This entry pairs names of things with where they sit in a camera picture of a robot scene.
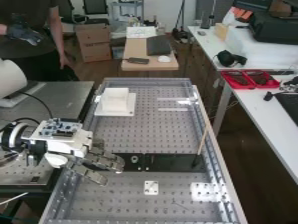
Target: black object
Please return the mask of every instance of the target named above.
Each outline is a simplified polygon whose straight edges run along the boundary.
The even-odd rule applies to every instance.
[[[221,51],[219,53],[217,58],[219,58],[221,64],[225,67],[232,67],[236,63],[240,63],[241,65],[245,65],[247,61],[248,61],[248,58],[245,58],[245,57],[243,57],[240,55],[232,54],[227,50]]]
[[[110,20],[106,18],[88,19],[86,24],[106,24],[107,26],[110,26]]]
[[[268,11],[273,0],[235,0],[233,6],[253,12]]]
[[[115,153],[126,161],[124,171],[138,171],[144,170],[146,155],[143,153]]]
[[[83,8],[87,15],[108,14],[107,0],[84,0]]]
[[[78,15],[74,13],[75,7],[71,0],[59,1],[59,15],[62,17],[62,22],[76,24],[86,22],[90,17],[84,15]]]
[[[168,55],[172,52],[171,43],[167,36],[155,36],[147,39],[147,54],[151,55]]]
[[[268,92],[267,96],[264,97],[264,100],[265,101],[271,101],[273,99],[273,93],[272,92]]]
[[[298,77],[296,77],[292,81],[285,82],[284,85],[298,85]]]
[[[181,8],[180,8],[180,14],[179,14],[176,26],[175,26],[175,29],[172,30],[172,36],[180,42],[181,42],[181,38],[188,39],[188,32],[184,30],[184,11],[185,11],[185,0],[183,0],[183,5],[181,5]],[[180,18],[183,19],[183,22],[181,22],[181,27],[180,27],[180,30],[179,30]]]
[[[157,27],[157,18],[156,18],[156,16],[155,16],[154,21],[146,20],[146,21],[144,21],[144,24],[146,24],[147,26],[155,26],[155,27]]]
[[[147,59],[147,58],[130,58],[128,62],[135,63],[135,64],[148,65],[150,64],[150,59]]]
[[[36,46],[43,40],[43,35],[31,29],[22,14],[12,14],[12,25],[7,28],[7,37],[10,39],[26,40],[31,45]]]
[[[203,21],[203,24],[201,24],[201,27],[200,27],[201,29],[205,29],[205,30],[208,30],[208,29],[211,29],[211,23],[209,23],[209,20],[204,20]]]
[[[207,169],[203,155],[150,153],[146,154],[146,171],[204,173]]]
[[[297,93],[279,93],[276,94],[284,109],[298,126],[298,94]]]
[[[28,80],[36,81],[80,81],[70,66],[60,69],[60,56],[58,50],[38,57],[3,58],[12,60],[24,71]]]
[[[249,28],[257,41],[298,44],[298,20],[275,18],[268,12],[256,12]]]
[[[236,28],[237,29],[247,29],[247,28],[249,28],[249,26],[237,26]]]

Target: white paper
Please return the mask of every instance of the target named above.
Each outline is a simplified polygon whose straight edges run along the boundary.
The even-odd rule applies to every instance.
[[[128,27],[127,38],[150,38],[156,36],[155,26]]]
[[[0,59],[0,99],[27,86],[26,75],[10,60]]]

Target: red box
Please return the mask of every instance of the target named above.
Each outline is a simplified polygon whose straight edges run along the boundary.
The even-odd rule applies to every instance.
[[[255,89],[256,83],[241,71],[223,71],[223,77],[233,89]]]
[[[275,89],[280,87],[280,82],[265,71],[244,71],[244,75],[255,82],[260,89]]]

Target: black device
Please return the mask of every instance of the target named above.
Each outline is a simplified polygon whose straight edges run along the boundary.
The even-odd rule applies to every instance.
[[[150,59],[147,59],[147,58],[130,58],[128,62],[134,63],[134,64],[148,65],[150,64]]]
[[[241,65],[247,64],[248,58],[232,54],[229,51],[221,51],[217,55],[219,61],[225,67],[233,67],[237,63]]]
[[[181,5],[181,8],[180,8],[180,14],[179,14],[176,26],[175,26],[175,29],[172,30],[172,36],[180,42],[181,42],[181,39],[188,39],[188,32],[184,30],[184,11],[185,11],[185,0],[183,0],[183,5]],[[183,19],[183,21],[181,21],[181,27],[180,27],[180,30],[179,30],[180,18]]]
[[[147,39],[147,54],[168,55],[172,52],[171,43],[165,35],[150,37]]]
[[[268,12],[256,12],[249,28],[260,42],[298,44],[298,20],[281,19]]]
[[[273,0],[235,0],[233,6],[253,12],[268,11]]]
[[[267,96],[264,97],[264,100],[271,101],[273,99],[273,97],[275,97],[275,94],[272,92],[268,92]]]
[[[276,97],[298,126],[298,93],[279,93]]]

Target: small metal part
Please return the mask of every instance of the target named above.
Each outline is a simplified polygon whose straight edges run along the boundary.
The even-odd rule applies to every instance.
[[[155,181],[155,180],[146,181],[144,194],[146,195],[159,195],[159,181]]]
[[[38,158],[35,155],[28,155],[27,156],[27,166],[38,166]]]
[[[139,162],[139,157],[138,156],[132,156],[131,160],[132,160],[132,163],[138,163]]]

